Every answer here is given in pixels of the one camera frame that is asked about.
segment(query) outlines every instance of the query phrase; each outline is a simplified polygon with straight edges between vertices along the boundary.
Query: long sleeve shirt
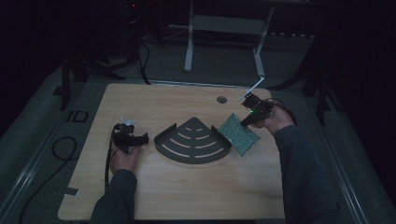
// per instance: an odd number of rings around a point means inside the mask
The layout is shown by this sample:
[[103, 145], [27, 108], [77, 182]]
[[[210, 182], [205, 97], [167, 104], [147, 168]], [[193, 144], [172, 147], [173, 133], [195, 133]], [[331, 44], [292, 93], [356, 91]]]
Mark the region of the long sleeve shirt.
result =
[[[329, 185], [326, 163], [297, 127], [286, 127], [274, 138], [279, 149], [286, 223], [345, 223]], [[133, 222], [136, 182], [134, 173], [118, 170], [96, 203], [90, 224]]]

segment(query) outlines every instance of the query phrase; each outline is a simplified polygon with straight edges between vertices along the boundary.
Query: hand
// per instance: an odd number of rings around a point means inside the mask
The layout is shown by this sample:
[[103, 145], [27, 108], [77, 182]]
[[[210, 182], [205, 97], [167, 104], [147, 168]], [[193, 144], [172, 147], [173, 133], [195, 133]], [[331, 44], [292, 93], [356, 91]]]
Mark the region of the hand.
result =
[[279, 130], [294, 125], [289, 114], [279, 106], [274, 105], [271, 116], [267, 119], [261, 119], [259, 122], [252, 124], [253, 128], [266, 128], [271, 135], [276, 134]]
[[122, 150], [118, 149], [116, 145], [111, 147], [112, 159], [110, 161], [111, 173], [116, 173], [118, 170], [134, 171], [137, 163], [137, 156], [140, 153], [142, 146], [135, 147], [130, 154], [125, 154]]

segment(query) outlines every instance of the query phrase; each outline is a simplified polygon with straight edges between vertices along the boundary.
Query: dark background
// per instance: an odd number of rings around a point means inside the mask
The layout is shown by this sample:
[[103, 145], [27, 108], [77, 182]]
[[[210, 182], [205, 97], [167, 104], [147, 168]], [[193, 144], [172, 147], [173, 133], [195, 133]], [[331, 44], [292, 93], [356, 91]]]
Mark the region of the dark background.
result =
[[[161, 10], [155, 10], [161, 14], [139, 15], [146, 15], [147, 24], [187, 24], [189, 1], [147, 2], [161, 6]], [[207, 14], [221, 11], [260, 17], [254, 8], [262, 1], [248, 3], [235, 12], [232, 4], [237, 2], [218, 1], [218, 10], [210, 11], [207, 6], [214, 3], [201, 1], [197, 9]], [[128, 17], [128, 2], [25, 0], [0, 4], [0, 134], [20, 114], [42, 81], [61, 65], [66, 53], [77, 50], [100, 58], [135, 48], [133, 42], [127, 41], [123, 46], [115, 41], [125, 32], [122, 21]], [[344, 1], [342, 5], [334, 1], [273, 4], [277, 8], [270, 32], [317, 36], [316, 47], [307, 56], [309, 64], [331, 69], [329, 85], [335, 89], [384, 188], [396, 204], [396, 184], [392, 181], [396, 170], [396, 4], [385, 0]], [[149, 18], [156, 19], [150, 23]]]

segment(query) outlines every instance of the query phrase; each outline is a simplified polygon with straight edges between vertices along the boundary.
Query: wooden table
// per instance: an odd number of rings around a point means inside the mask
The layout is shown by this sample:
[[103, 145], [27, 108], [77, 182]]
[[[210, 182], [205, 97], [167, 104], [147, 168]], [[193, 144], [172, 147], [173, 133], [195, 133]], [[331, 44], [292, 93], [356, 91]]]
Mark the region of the wooden table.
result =
[[[104, 194], [109, 136], [120, 118], [136, 119], [134, 134], [148, 133], [135, 174], [135, 218], [154, 219], [260, 219], [283, 218], [279, 154], [266, 130], [253, 130], [261, 140], [241, 157], [232, 147], [225, 158], [207, 164], [185, 164], [163, 156], [154, 137], [174, 123], [197, 117], [208, 128], [219, 128], [232, 113], [243, 119], [249, 110], [239, 97], [245, 89], [110, 84], [93, 121], [59, 218], [88, 220]], [[267, 90], [253, 91], [261, 98]], [[226, 104], [217, 102], [227, 98]]]

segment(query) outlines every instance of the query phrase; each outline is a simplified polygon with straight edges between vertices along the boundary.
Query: light wood surface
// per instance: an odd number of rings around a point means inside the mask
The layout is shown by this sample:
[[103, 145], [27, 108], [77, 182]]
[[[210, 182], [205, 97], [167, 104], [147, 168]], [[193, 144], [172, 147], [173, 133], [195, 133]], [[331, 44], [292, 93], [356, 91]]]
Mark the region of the light wood surface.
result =
[[[245, 89], [193, 86], [110, 84], [93, 121], [59, 218], [88, 220], [103, 196], [109, 136], [120, 118], [136, 119], [135, 135], [148, 133], [136, 168], [135, 218], [147, 219], [260, 219], [282, 218], [283, 202], [279, 154], [264, 129], [253, 129], [261, 140], [241, 157], [232, 147], [225, 158], [207, 164], [171, 161], [154, 145], [154, 137], [174, 123], [197, 117], [208, 128], [219, 128], [232, 113], [248, 115], [239, 97]], [[253, 91], [261, 98], [267, 90]], [[226, 104], [217, 102], [227, 98]]]

